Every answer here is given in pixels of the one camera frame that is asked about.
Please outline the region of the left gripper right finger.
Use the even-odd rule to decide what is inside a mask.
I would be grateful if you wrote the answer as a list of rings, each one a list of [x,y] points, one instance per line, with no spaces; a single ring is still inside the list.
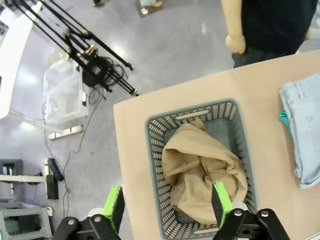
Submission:
[[[211,204],[219,230],[215,240],[288,240],[289,236],[276,213],[264,208],[251,213],[234,208],[222,182],[212,184]]]

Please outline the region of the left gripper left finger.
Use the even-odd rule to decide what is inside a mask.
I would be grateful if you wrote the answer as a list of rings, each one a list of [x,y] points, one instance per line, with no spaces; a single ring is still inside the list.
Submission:
[[[78,220],[73,216],[63,218],[53,240],[119,240],[119,230],[125,209],[121,186],[112,187],[102,213]]]

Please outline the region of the person's right hand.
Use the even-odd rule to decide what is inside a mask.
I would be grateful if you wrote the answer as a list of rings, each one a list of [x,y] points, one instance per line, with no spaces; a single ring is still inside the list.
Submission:
[[[242,34],[232,35],[228,34],[225,39],[225,45],[233,53],[243,54],[246,50],[246,41]]]

